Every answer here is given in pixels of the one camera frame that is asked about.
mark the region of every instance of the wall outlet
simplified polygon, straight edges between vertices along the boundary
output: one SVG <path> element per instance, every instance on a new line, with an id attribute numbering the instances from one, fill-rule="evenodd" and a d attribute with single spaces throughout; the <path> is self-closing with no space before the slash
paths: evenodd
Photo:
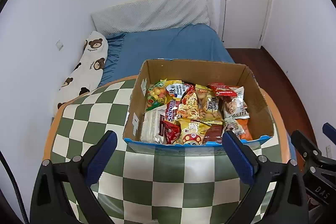
<path id="1" fill-rule="evenodd" d="M 327 151 L 327 158 L 332 158 L 332 155 L 331 155 L 331 146 L 328 145 L 325 147 L 325 150 Z"/>
<path id="2" fill-rule="evenodd" d="M 60 39 L 56 42 L 56 47 L 58 48 L 59 51 L 63 48 L 63 43 L 61 42 Z"/>

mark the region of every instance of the silver screw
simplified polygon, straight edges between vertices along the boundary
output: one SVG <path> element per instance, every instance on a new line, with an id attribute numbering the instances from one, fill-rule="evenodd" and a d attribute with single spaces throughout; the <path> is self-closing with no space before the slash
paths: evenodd
<path id="1" fill-rule="evenodd" d="M 72 160 L 73 160 L 74 162 L 79 162 L 81 159 L 82 159 L 82 157 L 81 157 L 80 155 L 74 156 L 74 157 L 72 158 Z"/>
<path id="2" fill-rule="evenodd" d="M 293 166 L 297 166 L 297 161 L 294 160 L 294 159 L 291 159 L 290 163 L 291 163 L 291 165 L 293 165 Z"/>
<path id="3" fill-rule="evenodd" d="M 266 156 L 264 156 L 264 155 L 260 155 L 260 156 L 258 157 L 258 159 L 259 159 L 261 162 L 266 162 L 266 161 L 267 161 L 267 158 L 266 158 Z"/>
<path id="4" fill-rule="evenodd" d="M 50 160 L 44 160 L 44 161 L 42 162 L 42 165 L 43 165 L 43 166 L 47 166 L 49 163 L 50 163 Z"/>

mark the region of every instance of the blue gripper pad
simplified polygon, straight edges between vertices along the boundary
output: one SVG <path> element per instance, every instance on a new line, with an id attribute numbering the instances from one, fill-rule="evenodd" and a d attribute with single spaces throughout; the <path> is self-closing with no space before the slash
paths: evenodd
<path id="1" fill-rule="evenodd" d="M 241 181 L 252 186 L 254 183 L 253 165 L 250 163 L 243 151 L 239 148 L 233 137 L 230 136 L 228 132 L 223 133 L 222 145 Z"/>
<path id="2" fill-rule="evenodd" d="M 322 132 L 326 135 L 334 144 L 336 144 L 336 129 L 328 122 L 322 126 Z"/>
<path id="3" fill-rule="evenodd" d="M 114 131 L 107 131 L 105 134 L 109 136 L 101 145 L 98 152 L 90 161 L 87 167 L 87 175 L 85 183 L 88 187 L 98 182 L 101 174 L 103 173 L 107 163 L 109 162 L 113 152 L 117 147 L 118 138 Z"/>

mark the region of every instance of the wooden floor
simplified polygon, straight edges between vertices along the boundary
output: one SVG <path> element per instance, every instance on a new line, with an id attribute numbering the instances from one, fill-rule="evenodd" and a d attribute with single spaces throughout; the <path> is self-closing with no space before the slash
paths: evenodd
<path id="1" fill-rule="evenodd" d="M 260 50 L 227 50 L 236 63 L 245 64 L 253 71 L 259 86 L 277 105 L 288 133 L 298 129 L 316 144 L 313 129 L 299 96 L 271 55 L 263 47 Z M 297 158 L 302 168 L 303 159 L 298 153 Z"/>

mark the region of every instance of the green and white checkered table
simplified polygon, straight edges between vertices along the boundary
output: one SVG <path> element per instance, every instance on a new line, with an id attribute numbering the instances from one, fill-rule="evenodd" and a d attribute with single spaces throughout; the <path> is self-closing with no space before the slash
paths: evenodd
<path id="1" fill-rule="evenodd" d="M 103 86 L 66 106 L 51 152 L 53 163 L 83 155 L 107 130 L 118 135 L 117 149 L 99 183 L 91 189 L 116 224 L 224 223 L 245 195 L 227 155 L 174 156 L 135 153 L 122 139 L 134 80 Z M 254 150 L 281 162 L 278 135 Z M 79 221 L 85 217 L 70 184 L 64 184 L 70 205 Z M 260 220 L 272 196 L 271 183 L 253 222 Z"/>

